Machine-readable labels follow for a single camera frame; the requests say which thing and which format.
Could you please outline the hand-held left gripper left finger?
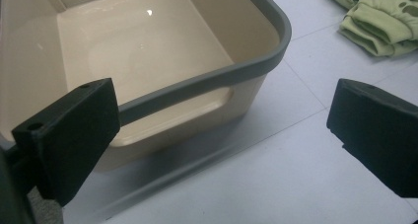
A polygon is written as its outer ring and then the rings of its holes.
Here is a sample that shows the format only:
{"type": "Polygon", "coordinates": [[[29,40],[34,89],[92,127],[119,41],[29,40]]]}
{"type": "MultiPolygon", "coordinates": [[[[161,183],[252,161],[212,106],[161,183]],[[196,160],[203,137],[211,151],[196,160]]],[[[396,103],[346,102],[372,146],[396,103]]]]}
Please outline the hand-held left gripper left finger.
{"type": "Polygon", "coordinates": [[[77,87],[12,130],[19,189],[36,187],[64,206],[79,191],[120,129],[109,78],[77,87]]]}

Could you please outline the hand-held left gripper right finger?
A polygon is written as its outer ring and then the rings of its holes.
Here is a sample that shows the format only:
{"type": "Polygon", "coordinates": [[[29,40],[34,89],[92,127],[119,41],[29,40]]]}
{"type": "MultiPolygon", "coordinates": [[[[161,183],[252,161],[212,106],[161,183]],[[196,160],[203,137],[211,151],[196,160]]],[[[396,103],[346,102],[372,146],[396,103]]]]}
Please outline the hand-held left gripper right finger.
{"type": "Polygon", "coordinates": [[[339,79],[326,126],[394,193],[418,198],[418,106],[376,86],[339,79]]]}

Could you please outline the green printed cloth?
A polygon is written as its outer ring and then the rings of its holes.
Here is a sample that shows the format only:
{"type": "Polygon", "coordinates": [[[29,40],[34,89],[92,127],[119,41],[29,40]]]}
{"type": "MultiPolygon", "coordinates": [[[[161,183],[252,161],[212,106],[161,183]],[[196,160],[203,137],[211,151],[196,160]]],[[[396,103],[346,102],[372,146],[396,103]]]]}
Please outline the green printed cloth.
{"type": "Polygon", "coordinates": [[[334,0],[348,10],[339,32],[374,56],[418,49],[418,0],[334,0]]]}

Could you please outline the beige plastic basket grey rim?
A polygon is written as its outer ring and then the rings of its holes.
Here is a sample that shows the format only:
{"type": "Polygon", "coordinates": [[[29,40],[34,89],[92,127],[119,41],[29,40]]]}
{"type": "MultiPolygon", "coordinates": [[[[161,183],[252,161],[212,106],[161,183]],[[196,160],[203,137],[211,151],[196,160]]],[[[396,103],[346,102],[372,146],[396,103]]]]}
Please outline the beige plastic basket grey rim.
{"type": "Polygon", "coordinates": [[[292,30],[273,0],[0,0],[0,145],[58,98],[113,82],[111,170],[250,107],[292,30]]]}

